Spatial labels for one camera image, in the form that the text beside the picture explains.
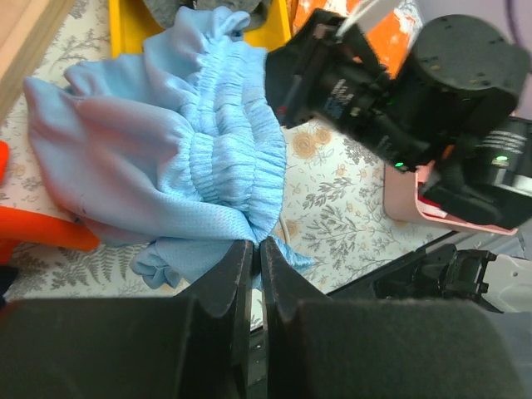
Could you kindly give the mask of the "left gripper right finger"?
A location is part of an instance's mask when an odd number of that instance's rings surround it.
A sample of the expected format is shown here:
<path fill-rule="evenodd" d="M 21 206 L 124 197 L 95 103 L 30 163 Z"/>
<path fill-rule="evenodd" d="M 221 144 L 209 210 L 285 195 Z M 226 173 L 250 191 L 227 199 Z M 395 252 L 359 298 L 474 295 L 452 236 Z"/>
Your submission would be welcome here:
<path fill-rule="evenodd" d="M 487 312 L 462 299 L 333 299 L 262 243 L 271 398 L 526 398 Z"/>

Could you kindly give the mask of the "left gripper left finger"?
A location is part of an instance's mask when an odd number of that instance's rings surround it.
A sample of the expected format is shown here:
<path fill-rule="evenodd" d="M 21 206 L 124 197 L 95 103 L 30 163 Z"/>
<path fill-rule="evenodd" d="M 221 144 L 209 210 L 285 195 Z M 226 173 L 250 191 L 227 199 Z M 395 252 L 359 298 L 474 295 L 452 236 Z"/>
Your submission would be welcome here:
<path fill-rule="evenodd" d="M 243 398 L 254 246 L 174 297 L 29 299 L 1 313 L 4 398 Z"/>

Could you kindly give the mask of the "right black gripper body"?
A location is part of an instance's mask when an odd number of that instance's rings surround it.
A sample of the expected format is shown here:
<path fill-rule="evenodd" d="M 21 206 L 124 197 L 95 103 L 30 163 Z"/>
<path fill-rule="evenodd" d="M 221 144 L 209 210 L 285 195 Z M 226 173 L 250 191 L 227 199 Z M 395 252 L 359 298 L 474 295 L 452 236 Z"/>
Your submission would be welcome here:
<path fill-rule="evenodd" d="M 318 9 L 265 67 L 268 103 L 286 128 L 319 118 L 399 170 L 465 158 L 517 107 L 530 55 L 478 17 L 418 32 L 399 71 L 358 26 Z"/>

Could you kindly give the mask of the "light blue shorts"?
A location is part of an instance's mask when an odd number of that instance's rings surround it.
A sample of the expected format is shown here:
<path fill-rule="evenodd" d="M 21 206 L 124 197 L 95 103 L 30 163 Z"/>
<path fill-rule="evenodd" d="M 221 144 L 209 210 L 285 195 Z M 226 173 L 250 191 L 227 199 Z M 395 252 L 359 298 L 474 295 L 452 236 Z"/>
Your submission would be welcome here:
<path fill-rule="evenodd" d="M 287 165 L 249 15 L 181 8 L 123 54 L 23 83 L 28 139 L 54 202 L 101 242 L 143 249 L 151 288 L 193 283 L 237 240 L 273 236 Z"/>

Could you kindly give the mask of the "yellow plastic tray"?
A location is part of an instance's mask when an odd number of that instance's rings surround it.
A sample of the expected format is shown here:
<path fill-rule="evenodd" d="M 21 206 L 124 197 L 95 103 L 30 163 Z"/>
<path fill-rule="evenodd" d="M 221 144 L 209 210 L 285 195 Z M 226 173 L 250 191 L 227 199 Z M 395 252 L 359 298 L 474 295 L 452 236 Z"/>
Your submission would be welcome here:
<path fill-rule="evenodd" d="M 163 31 L 141 0 L 110 0 L 109 26 L 111 56 L 121 53 L 140 53 L 142 42 Z M 291 38 L 285 1 L 272 1 L 266 23 L 244 33 L 244 40 L 256 47 L 275 50 Z"/>

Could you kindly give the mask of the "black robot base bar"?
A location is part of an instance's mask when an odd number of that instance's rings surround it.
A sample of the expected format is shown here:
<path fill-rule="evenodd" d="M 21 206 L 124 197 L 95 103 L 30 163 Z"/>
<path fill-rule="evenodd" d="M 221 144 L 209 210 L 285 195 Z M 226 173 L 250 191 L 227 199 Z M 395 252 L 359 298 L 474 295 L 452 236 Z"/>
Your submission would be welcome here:
<path fill-rule="evenodd" d="M 499 313 L 484 296 L 486 272 L 496 255 L 459 249 L 471 234 L 451 232 L 328 294 L 333 299 L 462 299 Z"/>

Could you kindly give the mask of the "pink compartment organizer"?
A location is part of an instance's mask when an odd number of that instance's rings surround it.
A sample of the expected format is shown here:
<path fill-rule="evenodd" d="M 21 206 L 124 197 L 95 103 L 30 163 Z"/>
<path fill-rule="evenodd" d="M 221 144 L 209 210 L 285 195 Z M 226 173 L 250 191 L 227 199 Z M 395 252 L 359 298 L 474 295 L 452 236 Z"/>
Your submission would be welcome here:
<path fill-rule="evenodd" d="M 531 122 L 509 116 L 475 146 L 451 145 L 415 172 L 386 166 L 383 207 L 409 223 L 514 234 L 531 217 Z"/>

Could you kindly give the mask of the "bright orange garment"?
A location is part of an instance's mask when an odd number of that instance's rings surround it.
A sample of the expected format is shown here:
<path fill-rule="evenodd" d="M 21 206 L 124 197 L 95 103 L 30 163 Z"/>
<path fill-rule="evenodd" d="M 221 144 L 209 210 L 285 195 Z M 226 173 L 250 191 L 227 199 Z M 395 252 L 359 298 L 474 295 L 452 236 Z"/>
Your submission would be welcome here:
<path fill-rule="evenodd" d="M 1 265 L 19 244 L 92 251 L 101 241 L 71 214 L 57 208 L 42 183 L 31 148 L 1 142 Z"/>

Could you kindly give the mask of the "wooden clothes rack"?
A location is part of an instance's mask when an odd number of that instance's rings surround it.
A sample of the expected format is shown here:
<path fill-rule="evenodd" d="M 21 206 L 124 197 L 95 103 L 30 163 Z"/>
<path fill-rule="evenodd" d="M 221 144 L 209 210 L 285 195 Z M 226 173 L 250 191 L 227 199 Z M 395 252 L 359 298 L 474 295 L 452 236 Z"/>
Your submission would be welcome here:
<path fill-rule="evenodd" d="M 25 76 L 40 65 L 71 11 L 67 0 L 1 1 L 1 118 L 22 91 Z"/>

